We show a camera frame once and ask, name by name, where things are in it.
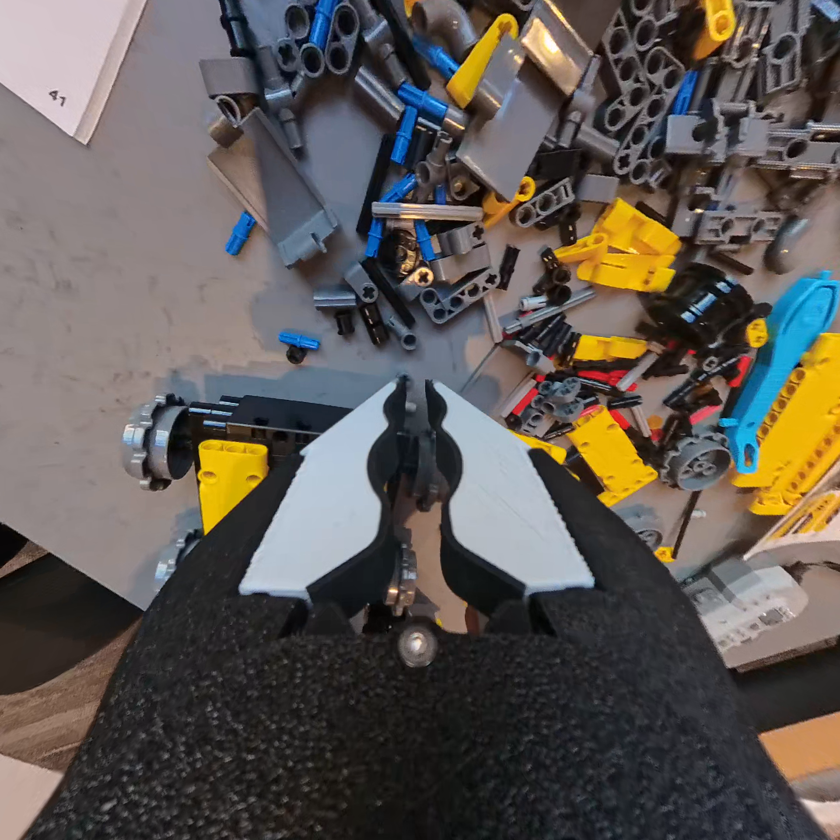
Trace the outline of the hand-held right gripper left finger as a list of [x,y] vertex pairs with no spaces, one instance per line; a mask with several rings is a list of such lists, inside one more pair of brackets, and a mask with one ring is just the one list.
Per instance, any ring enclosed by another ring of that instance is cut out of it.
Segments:
[[396,569],[388,485],[400,466],[406,390],[395,381],[317,437],[243,579],[241,595],[374,603]]

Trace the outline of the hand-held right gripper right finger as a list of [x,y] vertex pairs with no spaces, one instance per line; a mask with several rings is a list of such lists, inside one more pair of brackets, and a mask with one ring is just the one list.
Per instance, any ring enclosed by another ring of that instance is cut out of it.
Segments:
[[543,479],[563,477],[562,465],[443,383],[426,380],[425,395],[448,488],[440,564],[452,592],[493,613],[505,602],[593,588],[593,573]]

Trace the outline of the grey desk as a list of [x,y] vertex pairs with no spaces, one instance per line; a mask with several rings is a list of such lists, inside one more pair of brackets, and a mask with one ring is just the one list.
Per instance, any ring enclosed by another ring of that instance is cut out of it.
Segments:
[[255,231],[224,254],[239,209],[206,163],[213,147],[198,62],[227,58],[217,2],[149,2],[91,144],[2,101],[2,522],[79,576],[130,602],[155,597],[163,548],[199,523],[196,480],[148,491],[121,466],[130,413],[173,392],[213,401],[265,395],[355,408],[407,373],[425,415],[426,380],[455,399],[458,430],[502,467],[477,526],[535,502],[508,469],[490,420],[526,370],[492,351],[477,303],[442,327],[418,314],[419,349],[342,339],[312,306],[363,250],[354,226],[380,132],[341,81],[321,80],[304,114],[305,165],[336,212],[328,252],[283,266]]

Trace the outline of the yellow black brick vehicle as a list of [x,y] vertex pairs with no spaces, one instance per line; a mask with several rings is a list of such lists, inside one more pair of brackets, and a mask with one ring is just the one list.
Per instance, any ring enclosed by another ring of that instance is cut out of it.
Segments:
[[[138,408],[122,435],[123,466],[147,490],[162,490],[194,468],[203,524],[165,549],[155,570],[159,598],[175,588],[172,579],[193,571],[197,560],[213,545],[210,532],[241,506],[249,493],[268,481],[276,492],[269,503],[266,522],[258,526],[253,551],[258,548],[298,467],[301,453],[353,410],[323,404],[293,402],[271,397],[223,396],[219,402],[187,404],[173,393],[156,396]],[[435,606],[417,589],[417,561],[410,531],[399,521],[397,492],[413,487],[420,497],[448,494],[438,471],[435,435],[429,421],[422,432],[413,432],[408,418],[399,435],[400,466],[387,491],[392,502],[397,540],[395,572],[383,599],[374,603],[307,603],[315,612],[329,607],[342,612],[365,633],[384,633],[420,615],[433,622]]]

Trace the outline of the grey brick battery block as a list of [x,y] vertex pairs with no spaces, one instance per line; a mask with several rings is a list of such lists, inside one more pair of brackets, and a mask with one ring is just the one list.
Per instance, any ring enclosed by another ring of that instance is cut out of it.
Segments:
[[785,568],[754,569],[742,559],[716,563],[681,589],[722,655],[794,620],[809,603],[805,589]]

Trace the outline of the black round part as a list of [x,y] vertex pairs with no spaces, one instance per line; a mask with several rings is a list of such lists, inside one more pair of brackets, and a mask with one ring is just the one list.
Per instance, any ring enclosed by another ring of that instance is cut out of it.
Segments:
[[647,296],[642,306],[665,335],[698,350],[748,317],[754,300],[721,269],[691,262],[672,277],[665,290]]

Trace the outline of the white sticker sheet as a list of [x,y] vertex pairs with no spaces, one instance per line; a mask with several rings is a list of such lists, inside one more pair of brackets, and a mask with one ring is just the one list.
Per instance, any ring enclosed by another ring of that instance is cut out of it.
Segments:
[[839,472],[835,468],[745,553],[753,568],[839,562]]

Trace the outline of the yellow brick panel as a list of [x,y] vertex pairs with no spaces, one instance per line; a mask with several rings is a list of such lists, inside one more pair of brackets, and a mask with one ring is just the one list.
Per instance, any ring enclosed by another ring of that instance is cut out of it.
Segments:
[[794,367],[759,426],[759,467],[731,483],[752,489],[749,511],[783,516],[837,462],[839,335],[822,333]]

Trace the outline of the grey sloped brick piece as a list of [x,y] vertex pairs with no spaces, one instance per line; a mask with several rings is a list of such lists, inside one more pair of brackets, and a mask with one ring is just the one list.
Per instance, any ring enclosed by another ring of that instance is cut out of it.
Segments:
[[286,79],[272,48],[255,58],[199,61],[214,106],[207,160],[220,180],[268,234],[286,268],[324,254],[340,223],[297,152],[296,107],[304,77]]

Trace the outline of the blue brick panel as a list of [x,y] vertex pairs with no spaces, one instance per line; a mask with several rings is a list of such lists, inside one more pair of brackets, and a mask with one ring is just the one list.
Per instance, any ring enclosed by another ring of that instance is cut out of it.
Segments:
[[773,305],[767,319],[769,339],[758,350],[733,408],[719,423],[739,473],[751,475],[759,469],[759,428],[801,357],[833,323],[838,302],[838,281],[823,270],[796,281]]

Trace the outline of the pile of loose brick pieces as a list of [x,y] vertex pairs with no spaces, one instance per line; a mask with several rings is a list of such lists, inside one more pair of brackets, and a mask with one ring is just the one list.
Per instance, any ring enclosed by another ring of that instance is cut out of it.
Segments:
[[776,302],[698,350],[642,304],[692,262],[746,275],[731,254],[756,245],[790,272],[810,196],[795,188],[838,182],[838,125],[768,110],[830,68],[811,54],[811,3],[479,2],[496,18],[478,33],[461,2],[406,2],[408,26],[387,2],[286,2],[270,43],[240,2],[219,5],[230,57],[270,47],[304,77],[297,117],[329,73],[385,128],[364,252],[314,297],[339,336],[357,313],[374,347],[414,350],[412,306],[442,327],[508,288],[520,251],[493,260],[493,225],[557,228],[519,315],[486,313],[494,345],[528,359],[512,429],[569,435],[606,502],[655,472],[697,497],[718,477],[709,448],[739,473],[719,423]]

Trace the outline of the open instruction booklet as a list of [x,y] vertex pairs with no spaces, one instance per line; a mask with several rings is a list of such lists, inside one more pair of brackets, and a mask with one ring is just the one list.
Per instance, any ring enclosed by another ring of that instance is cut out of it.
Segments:
[[146,4],[2,1],[2,85],[89,144]]

